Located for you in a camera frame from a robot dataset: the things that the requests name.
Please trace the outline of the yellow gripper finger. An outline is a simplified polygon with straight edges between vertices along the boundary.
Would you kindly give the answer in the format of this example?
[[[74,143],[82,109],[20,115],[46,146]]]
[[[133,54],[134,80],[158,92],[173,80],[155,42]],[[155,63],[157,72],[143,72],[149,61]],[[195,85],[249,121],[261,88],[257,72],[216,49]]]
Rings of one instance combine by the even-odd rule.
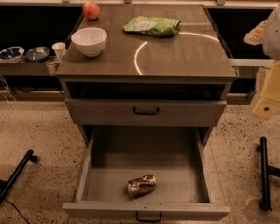
[[[255,28],[253,28],[249,33],[244,37],[244,42],[249,45],[259,45],[263,41],[265,25],[267,21],[262,21]]]
[[[269,119],[279,110],[280,61],[265,70],[259,97],[252,109],[252,113],[261,119]]]

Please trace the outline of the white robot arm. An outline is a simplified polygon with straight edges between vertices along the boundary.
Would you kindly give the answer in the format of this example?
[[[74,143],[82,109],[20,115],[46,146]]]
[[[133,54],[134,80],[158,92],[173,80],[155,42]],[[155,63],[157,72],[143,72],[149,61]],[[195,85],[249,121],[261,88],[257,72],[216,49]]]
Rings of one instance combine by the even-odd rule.
[[[265,78],[259,97],[252,108],[252,113],[261,118],[269,119],[280,109],[280,3],[269,15],[244,37],[250,45],[262,45],[265,55],[274,59],[265,71]]]

